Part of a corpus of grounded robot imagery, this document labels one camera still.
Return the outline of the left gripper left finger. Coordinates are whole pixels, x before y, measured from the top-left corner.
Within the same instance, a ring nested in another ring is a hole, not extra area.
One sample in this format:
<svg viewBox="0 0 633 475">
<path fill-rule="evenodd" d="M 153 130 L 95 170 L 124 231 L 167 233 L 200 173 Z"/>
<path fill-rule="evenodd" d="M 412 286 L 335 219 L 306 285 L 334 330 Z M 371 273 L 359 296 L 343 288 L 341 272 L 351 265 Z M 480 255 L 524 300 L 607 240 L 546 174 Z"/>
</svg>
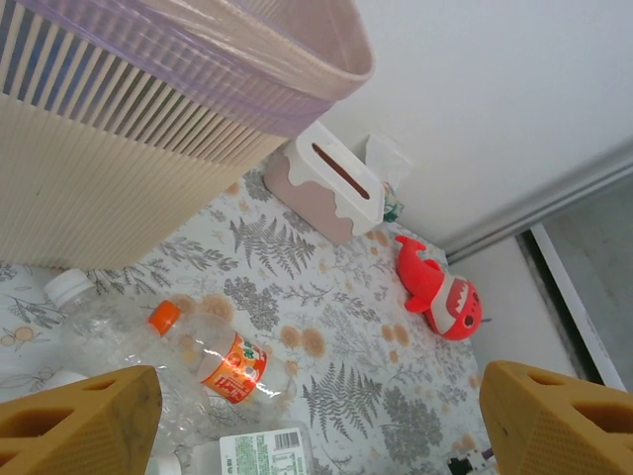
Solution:
<svg viewBox="0 0 633 475">
<path fill-rule="evenodd" d="M 133 366 L 1 405 L 3 474 L 142 474 L 161 417 L 153 367 Z"/>
</svg>

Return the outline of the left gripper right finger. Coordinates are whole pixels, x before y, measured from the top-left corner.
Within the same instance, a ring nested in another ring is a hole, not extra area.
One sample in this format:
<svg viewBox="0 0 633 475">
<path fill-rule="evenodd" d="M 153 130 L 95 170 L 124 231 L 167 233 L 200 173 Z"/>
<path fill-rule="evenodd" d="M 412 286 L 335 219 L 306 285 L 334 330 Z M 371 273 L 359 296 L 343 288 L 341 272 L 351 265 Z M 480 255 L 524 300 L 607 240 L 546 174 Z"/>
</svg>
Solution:
<svg viewBox="0 0 633 475">
<path fill-rule="evenodd" d="M 630 393 L 500 360 L 480 408 L 501 474 L 632 472 Z"/>
</svg>

